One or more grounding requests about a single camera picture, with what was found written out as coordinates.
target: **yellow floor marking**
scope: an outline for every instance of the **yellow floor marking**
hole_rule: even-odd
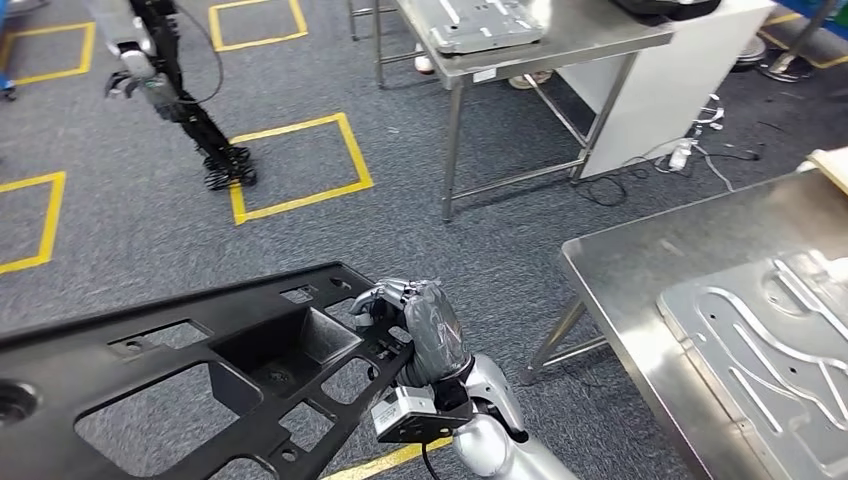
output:
[[[306,25],[306,19],[303,17],[303,10],[297,0],[289,0],[289,8],[291,9],[294,23],[297,25],[297,32],[285,35],[282,37],[264,38],[262,40],[254,40],[251,42],[236,43],[232,45],[224,44],[224,37],[221,34],[221,18],[218,15],[218,10],[225,8],[241,7],[244,5],[253,5],[255,3],[263,3],[269,0],[241,0],[238,2],[222,3],[220,5],[212,5],[209,7],[209,34],[212,37],[212,45],[218,52],[229,52],[248,47],[258,47],[260,45],[268,45],[271,43],[284,42],[300,38],[309,33],[309,28]]]
[[[778,23],[791,22],[796,18],[801,18],[801,14],[797,12],[787,13],[786,15],[781,15],[779,17],[774,17],[766,20],[766,23],[764,23],[762,26],[770,27],[772,25],[777,25]]]
[[[771,43],[777,45],[778,47],[784,49],[784,50],[789,49],[789,45],[786,45],[785,43],[781,42],[780,40],[774,38],[774,36],[772,36],[770,33],[766,32],[766,31],[760,30],[760,36],[765,38],[766,40],[770,41]],[[834,59],[834,60],[827,61],[825,63],[819,63],[819,62],[816,62],[815,60],[810,60],[807,57],[803,57],[803,58],[805,60],[807,60],[808,62],[810,62],[810,65],[812,65],[816,68],[820,68],[820,69],[835,67],[836,65],[839,65],[841,63],[848,62],[848,55],[845,55],[843,57],[839,57],[839,58]]]
[[[296,123],[294,125],[287,125],[285,127],[272,128],[270,130],[264,130],[261,132],[239,135],[237,137],[232,138],[230,142],[242,143],[250,140],[258,140],[261,138],[272,137],[275,135],[283,135],[285,133],[296,132],[298,130],[317,127],[319,125],[326,125],[329,123],[338,124],[339,130],[342,134],[342,138],[345,142],[345,146],[347,147],[348,153],[350,154],[350,159],[353,161],[353,167],[356,170],[358,180],[354,183],[344,185],[342,187],[332,188],[324,192],[315,193],[306,197],[289,200],[286,202],[278,203],[276,205],[271,205],[270,207],[260,208],[258,210],[252,211],[248,211],[247,207],[245,206],[244,193],[242,192],[241,185],[231,185],[230,204],[232,205],[233,219],[235,220],[236,225],[241,225],[248,220],[255,220],[257,218],[282,213],[288,210],[303,207],[305,205],[322,202],[330,198],[339,197],[341,195],[347,195],[348,193],[354,193],[360,190],[365,190],[366,188],[371,188],[372,186],[374,186],[374,181],[371,179],[371,174],[368,173],[368,167],[365,165],[365,159],[362,157],[362,151],[359,149],[359,145],[356,143],[356,138],[354,138],[353,130],[351,129],[350,123],[347,120],[347,115],[342,112],[334,113],[332,115],[328,115],[322,118],[317,118],[315,120],[309,120],[307,122]]]
[[[450,443],[450,438],[436,440],[435,442],[427,445],[427,451],[432,452],[433,450],[442,448]],[[324,477],[323,480],[364,480],[366,478],[371,478],[378,473],[392,469],[402,463],[406,463],[413,458],[418,458],[419,456],[421,456],[421,445],[409,445],[358,467],[336,472],[329,477]]]
[[[48,35],[51,33],[67,32],[70,30],[82,30],[83,40],[80,52],[80,63],[76,68],[62,70],[59,72],[44,73],[41,75],[33,75],[23,78],[12,79],[18,85],[26,85],[28,83],[43,82],[45,80],[53,80],[56,78],[70,77],[72,75],[81,75],[88,73],[91,70],[91,55],[94,51],[94,22],[75,23],[73,25],[58,25],[55,27],[36,28],[33,30],[23,30],[20,32],[7,32],[3,39],[3,49],[0,50],[0,70],[6,69],[6,64],[9,62],[9,56],[12,52],[12,44],[16,38],[31,37],[34,35]]]
[[[38,253],[32,257],[0,264],[0,274],[42,265],[49,262],[53,256],[53,244],[56,240],[56,230],[59,226],[59,213],[62,210],[62,194],[65,191],[65,172],[54,172],[40,177],[27,178],[0,185],[0,193],[11,192],[43,183],[51,183],[52,185]]]

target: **steel table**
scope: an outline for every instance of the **steel table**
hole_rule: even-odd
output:
[[[648,26],[636,21],[610,0],[519,0],[536,15],[545,28],[544,37],[537,43],[485,52],[444,56],[429,41],[428,29],[418,13],[420,0],[395,0],[397,11],[406,22],[416,40],[433,61],[436,74],[443,86],[451,91],[451,108],[448,119],[448,154],[445,161],[442,217],[451,219],[453,200],[476,195],[494,188],[547,175],[580,168],[592,153],[601,130],[618,99],[639,51],[665,45],[671,41],[672,29],[668,25]],[[380,0],[374,0],[372,12],[381,11]],[[412,59],[421,52],[383,57],[381,15],[373,15],[374,49],[377,84],[383,86],[383,65]],[[527,74],[550,70],[605,57],[627,55],[622,62],[616,81],[607,101],[595,117],[588,134],[583,135],[568,117],[542,92]],[[527,75],[527,79],[550,107],[557,118],[574,135],[583,147],[576,160],[516,175],[462,192],[454,192],[462,103],[465,90],[479,83],[504,80]]]
[[[609,342],[698,478],[782,478],[757,457],[687,359],[656,300],[689,279],[810,249],[830,259],[848,256],[848,197],[817,170],[565,242],[561,259],[578,297],[522,380],[532,381],[545,364]],[[604,337],[551,356],[584,309]]]

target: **black plastic part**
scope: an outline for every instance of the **black plastic part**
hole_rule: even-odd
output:
[[[316,287],[308,302],[280,295],[306,284]],[[317,478],[412,356],[412,346],[388,332],[393,323],[378,322],[357,334],[326,314],[327,306],[372,286],[333,263],[0,338],[0,477],[136,478],[80,438],[75,422],[207,363],[215,398],[240,418],[155,478],[206,479],[238,457],[261,461],[277,478]],[[177,350],[143,339],[184,319],[208,338]],[[352,403],[341,404],[321,385],[354,358],[373,365],[376,378]],[[334,424],[309,452],[278,424],[301,402]]]

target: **black object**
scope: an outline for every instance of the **black object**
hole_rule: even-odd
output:
[[[306,285],[301,303],[281,296]],[[327,306],[372,286],[332,263],[0,338],[0,477],[136,478],[80,438],[74,423],[206,363],[215,398],[240,418],[156,479],[206,479],[238,457],[261,461],[277,478],[318,478],[412,356],[412,345],[389,333],[393,323],[356,334],[326,314]],[[209,337],[178,350],[145,339],[187,318]],[[376,378],[341,404],[321,385],[354,358],[369,362]],[[278,424],[301,402],[334,424],[309,452]]]
[[[220,190],[234,182],[254,185],[257,175],[250,160],[250,151],[244,147],[233,147],[206,110],[200,106],[202,101],[196,100],[183,88],[182,70],[178,60],[180,35],[175,19],[171,18],[171,15],[177,13],[177,5],[172,0],[130,0],[130,5],[133,12],[141,18],[156,45],[156,57],[151,58],[151,63],[157,72],[168,77],[178,98],[176,103],[167,108],[157,107],[157,113],[165,120],[180,124],[186,135],[195,141],[197,149],[206,155],[204,166],[209,170],[206,187],[210,190]],[[187,12],[179,10],[196,23]],[[220,70],[220,58],[217,60]],[[212,98],[215,93],[204,100]]]
[[[661,16],[671,20],[689,20],[709,15],[721,4],[721,0],[704,0],[681,4],[672,0],[614,0],[619,6],[638,16]]]

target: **black cable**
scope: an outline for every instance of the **black cable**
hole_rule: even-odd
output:
[[[427,456],[427,444],[421,444],[421,458],[424,459],[424,466],[427,467],[427,471],[430,472],[430,476],[433,477],[433,480],[441,480],[439,475],[433,470],[433,465],[430,464],[430,457]]]
[[[206,29],[203,28],[203,25],[201,25],[200,22],[198,22],[197,19],[192,16],[192,14],[188,13],[188,10],[181,7],[180,4],[178,4],[177,2],[174,2],[174,6],[177,8],[178,12],[188,17],[188,19],[191,20],[191,23],[193,23],[194,26],[196,26],[203,33],[203,36],[206,37],[206,43],[209,44],[209,48],[212,49],[212,54],[215,55],[215,62],[218,64],[218,85],[215,86],[215,90],[212,91],[212,93],[208,97],[202,100],[194,101],[186,101],[179,99],[177,100],[177,103],[183,105],[200,105],[201,103],[212,100],[213,98],[215,98],[216,95],[218,95],[218,92],[221,91],[221,87],[224,85],[224,61],[221,59],[221,54],[218,53],[218,50],[215,49],[215,44],[212,42],[212,37],[209,35],[209,32],[207,32]]]
[[[627,162],[625,162],[625,165],[633,162],[634,160],[639,159],[645,160],[644,157],[633,157]],[[588,180],[576,180],[571,182],[571,185],[574,187],[574,191],[577,192],[577,195],[585,198],[586,200],[589,200],[592,203],[595,203],[602,207],[617,207],[627,201],[627,189],[624,187],[624,184],[619,179],[619,177],[623,175],[629,175],[637,180],[644,180],[649,176],[647,170],[642,167],[637,167],[624,170],[618,173],[608,173],[598,178],[592,178]],[[602,198],[599,198],[598,195],[595,193],[594,188],[602,180],[606,180],[607,182],[613,184],[616,187],[616,190],[618,190],[618,196],[615,200],[606,201]],[[589,185],[589,187],[586,189],[585,192],[583,192],[579,188],[577,188],[579,185]]]

